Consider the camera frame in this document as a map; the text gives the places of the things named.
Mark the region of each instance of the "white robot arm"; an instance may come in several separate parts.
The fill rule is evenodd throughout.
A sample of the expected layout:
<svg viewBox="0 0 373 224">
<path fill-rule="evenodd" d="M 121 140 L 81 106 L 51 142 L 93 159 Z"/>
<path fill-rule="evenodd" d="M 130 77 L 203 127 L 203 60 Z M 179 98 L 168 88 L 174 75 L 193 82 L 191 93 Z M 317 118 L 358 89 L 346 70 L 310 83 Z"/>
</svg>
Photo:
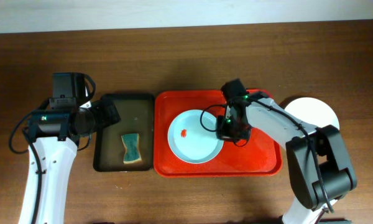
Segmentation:
<svg viewBox="0 0 373 224">
<path fill-rule="evenodd" d="M 93 91 L 89 92 L 87 79 Z M 22 204 L 20 224 L 63 223 L 70 169 L 76 153 L 88 146 L 91 134 L 120 121 L 116 107 L 102 98 L 92 104 L 94 81 L 82 73 L 54 73 L 53 97 L 26 115 L 14 128 L 9 139 L 16 154 L 29 151 L 29 173 Z M 22 133 L 28 142 L 26 151 L 15 151 L 12 138 L 27 118 Z M 89 136 L 84 148 L 78 149 L 81 137 Z"/>
<path fill-rule="evenodd" d="M 323 212 L 333 212 L 332 204 L 356 187 L 355 172 L 337 128 L 301 121 L 265 93 L 249 94 L 239 79 L 226 83 L 221 91 L 227 109 L 217 118 L 219 139 L 248 141 L 251 128 L 257 128 L 286 149 L 296 198 L 282 217 L 284 224 L 318 223 Z M 326 156 L 327 161 L 319 164 L 318 156 Z"/>
</svg>

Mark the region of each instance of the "wooden table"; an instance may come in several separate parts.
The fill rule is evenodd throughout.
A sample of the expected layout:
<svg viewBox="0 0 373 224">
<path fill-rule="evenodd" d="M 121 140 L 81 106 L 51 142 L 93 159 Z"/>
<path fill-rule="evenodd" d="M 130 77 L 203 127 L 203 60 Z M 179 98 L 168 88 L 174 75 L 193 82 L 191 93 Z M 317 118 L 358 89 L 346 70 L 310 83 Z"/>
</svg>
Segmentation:
<svg viewBox="0 0 373 224">
<path fill-rule="evenodd" d="M 358 187 L 336 204 L 355 223 L 373 223 L 373 21 L 0 34 L 0 223 L 21 212 L 28 155 L 10 153 L 9 133 L 52 94 L 52 73 L 91 75 L 98 92 L 219 89 L 240 77 L 280 103 L 312 96 L 329 104 Z M 20 133 L 14 145 L 25 149 Z M 283 169 L 273 177 L 165 179 L 100 173 L 94 141 L 71 170 L 65 223 L 224 223 L 276 218 L 293 199 Z"/>
</svg>

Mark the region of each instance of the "sponge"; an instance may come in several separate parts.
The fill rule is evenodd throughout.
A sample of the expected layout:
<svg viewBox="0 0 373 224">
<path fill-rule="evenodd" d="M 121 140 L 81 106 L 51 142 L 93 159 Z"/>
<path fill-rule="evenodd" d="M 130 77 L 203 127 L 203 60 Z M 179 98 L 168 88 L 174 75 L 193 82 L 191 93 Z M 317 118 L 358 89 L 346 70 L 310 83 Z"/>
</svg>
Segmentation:
<svg viewBox="0 0 373 224">
<path fill-rule="evenodd" d="M 133 164 L 141 161 L 141 154 L 139 152 L 139 134 L 125 134 L 122 135 L 122 141 L 126 153 L 124 155 L 123 163 Z"/>
</svg>

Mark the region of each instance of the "white bowl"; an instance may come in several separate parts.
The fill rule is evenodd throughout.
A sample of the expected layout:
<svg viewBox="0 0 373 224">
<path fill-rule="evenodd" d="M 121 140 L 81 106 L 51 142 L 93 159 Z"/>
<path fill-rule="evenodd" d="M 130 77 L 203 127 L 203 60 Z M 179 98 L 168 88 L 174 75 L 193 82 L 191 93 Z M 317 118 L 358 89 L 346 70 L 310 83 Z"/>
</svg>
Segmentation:
<svg viewBox="0 0 373 224">
<path fill-rule="evenodd" d="M 216 157 L 224 141 L 215 132 L 205 130 L 200 124 L 202 110 L 189 110 L 179 114 L 171 123 L 167 140 L 170 149 L 182 161 L 201 164 Z M 202 123 L 208 129 L 216 129 L 216 117 L 205 112 Z"/>
</svg>

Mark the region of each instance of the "red tray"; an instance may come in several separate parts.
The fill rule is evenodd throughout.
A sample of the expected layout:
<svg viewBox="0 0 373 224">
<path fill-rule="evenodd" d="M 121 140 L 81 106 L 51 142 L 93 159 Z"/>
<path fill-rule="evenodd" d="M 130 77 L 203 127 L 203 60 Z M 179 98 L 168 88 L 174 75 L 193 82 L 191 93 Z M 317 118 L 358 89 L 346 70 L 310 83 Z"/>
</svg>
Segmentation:
<svg viewBox="0 0 373 224">
<path fill-rule="evenodd" d="M 244 147 L 225 142 L 212 160 L 202 164 L 189 164 L 180 160 L 170 149 L 167 132 L 173 119 L 187 110 L 203 110 L 210 105 L 225 104 L 219 90 L 166 91 L 155 101 L 154 167 L 164 177 L 227 177 L 268 176 L 282 168 L 279 145 L 262 131 L 253 128 L 251 138 Z M 224 109 L 208 110 L 217 116 Z"/>
</svg>

